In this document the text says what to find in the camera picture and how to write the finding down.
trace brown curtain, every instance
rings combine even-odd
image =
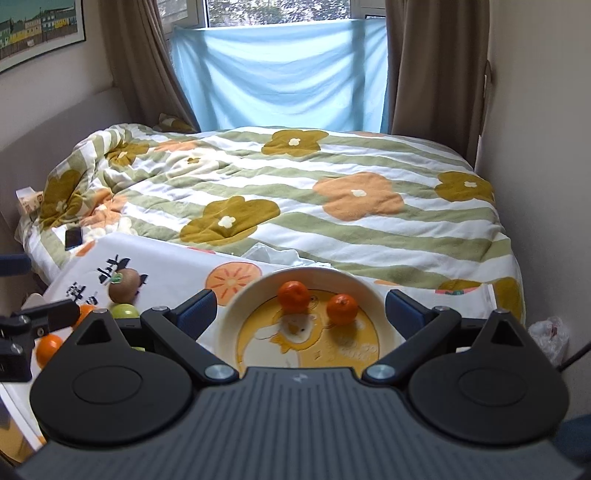
[[[100,0],[100,19],[113,79],[134,121],[153,126],[167,113],[199,131],[168,58],[156,0]]]
[[[386,15],[392,134],[442,143],[473,166],[488,0],[386,0]]]

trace plate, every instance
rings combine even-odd
[[[297,280],[310,290],[308,314],[285,315],[277,290]],[[351,295],[360,312],[354,323],[332,325],[326,302]],[[247,367],[352,367],[358,375],[400,344],[386,319],[384,299],[368,284],[331,268],[293,267],[254,281],[238,293],[220,319],[216,355],[241,374]]]

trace blue sheet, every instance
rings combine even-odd
[[[372,132],[387,127],[382,18],[176,28],[171,49],[203,131],[247,125]]]

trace tree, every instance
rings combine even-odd
[[[350,17],[349,0],[208,0],[207,6],[212,27]]]

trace tissue box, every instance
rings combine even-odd
[[[43,202],[43,192],[36,192],[31,187],[17,190],[18,211],[21,215],[30,215],[39,210]]]

